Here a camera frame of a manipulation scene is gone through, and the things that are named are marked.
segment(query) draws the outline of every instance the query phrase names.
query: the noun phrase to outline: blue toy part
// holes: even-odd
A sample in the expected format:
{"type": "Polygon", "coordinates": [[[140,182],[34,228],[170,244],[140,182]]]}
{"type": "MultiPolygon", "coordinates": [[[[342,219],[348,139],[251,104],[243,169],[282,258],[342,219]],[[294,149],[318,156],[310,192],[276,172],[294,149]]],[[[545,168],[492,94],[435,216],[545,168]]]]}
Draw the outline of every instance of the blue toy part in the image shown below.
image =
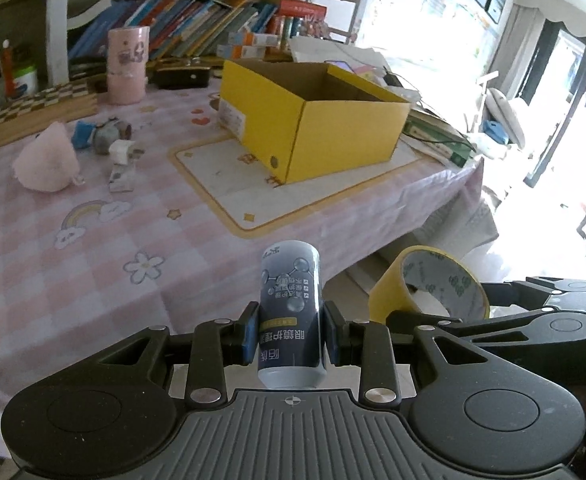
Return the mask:
{"type": "Polygon", "coordinates": [[[498,144],[506,145],[510,141],[508,133],[506,133],[504,127],[497,121],[484,121],[482,123],[482,129],[486,135],[498,144]]]}
{"type": "Polygon", "coordinates": [[[71,137],[71,144],[75,150],[84,150],[91,145],[91,135],[96,130],[96,125],[78,121],[76,123],[76,130],[71,137]]]}

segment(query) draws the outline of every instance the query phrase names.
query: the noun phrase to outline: chessboard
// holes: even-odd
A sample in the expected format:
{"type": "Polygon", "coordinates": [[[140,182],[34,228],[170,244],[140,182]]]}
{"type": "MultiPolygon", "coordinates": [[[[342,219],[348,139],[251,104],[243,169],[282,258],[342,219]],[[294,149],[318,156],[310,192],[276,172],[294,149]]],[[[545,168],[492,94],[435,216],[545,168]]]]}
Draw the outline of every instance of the chessboard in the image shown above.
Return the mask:
{"type": "Polygon", "coordinates": [[[16,99],[0,108],[0,147],[41,132],[55,121],[66,123],[96,113],[97,96],[85,81],[16,99]]]}

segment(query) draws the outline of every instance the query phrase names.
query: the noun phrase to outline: bottle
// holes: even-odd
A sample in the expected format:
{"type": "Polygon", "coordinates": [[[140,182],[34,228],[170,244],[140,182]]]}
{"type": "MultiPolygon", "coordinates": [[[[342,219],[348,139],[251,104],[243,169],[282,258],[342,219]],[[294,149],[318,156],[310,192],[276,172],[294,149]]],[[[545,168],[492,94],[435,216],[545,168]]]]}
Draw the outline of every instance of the bottle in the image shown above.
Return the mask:
{"type": "Polygon", "coordinates": [[[258,377],[272,390],[310,390],[326,376],[321,333],[320,257],[298,240],[262,256],[258,377]]]}
{"type": "Polygon", "coordinates": [[[16,86],[13,80],[13,56],[9,40],[4,40],[2,43],[2,75],[4,76],[4,95],[7,99],[13,97],[16,91],[16,86]]]}

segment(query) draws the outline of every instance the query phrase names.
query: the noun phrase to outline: gray curtain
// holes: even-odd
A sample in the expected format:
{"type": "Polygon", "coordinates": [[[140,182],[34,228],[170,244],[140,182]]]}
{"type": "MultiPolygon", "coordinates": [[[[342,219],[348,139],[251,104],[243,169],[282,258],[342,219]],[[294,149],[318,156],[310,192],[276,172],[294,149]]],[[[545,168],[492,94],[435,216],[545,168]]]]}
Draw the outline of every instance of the gray curtain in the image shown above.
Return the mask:
{"type": "Polygon", "coordinates": [[[501,90],[507,99],[515,97],[524,79],[542,27],[544,16],[539,9],[513,5],[489,70],[500,72],[489,86],[501,90]]]}

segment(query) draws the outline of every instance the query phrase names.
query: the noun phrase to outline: green lid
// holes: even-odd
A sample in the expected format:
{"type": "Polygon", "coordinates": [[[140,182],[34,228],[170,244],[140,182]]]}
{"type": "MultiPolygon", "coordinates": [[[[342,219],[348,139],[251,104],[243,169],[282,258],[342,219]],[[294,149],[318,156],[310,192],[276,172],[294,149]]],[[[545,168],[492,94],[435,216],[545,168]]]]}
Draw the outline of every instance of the green lid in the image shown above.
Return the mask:
{"type": "Polygon", "coordinates": [[[23,75],[30,74],[36,70],[35,65],[22,66],[14,70],[14,77],[22,77],[23,75]]]}

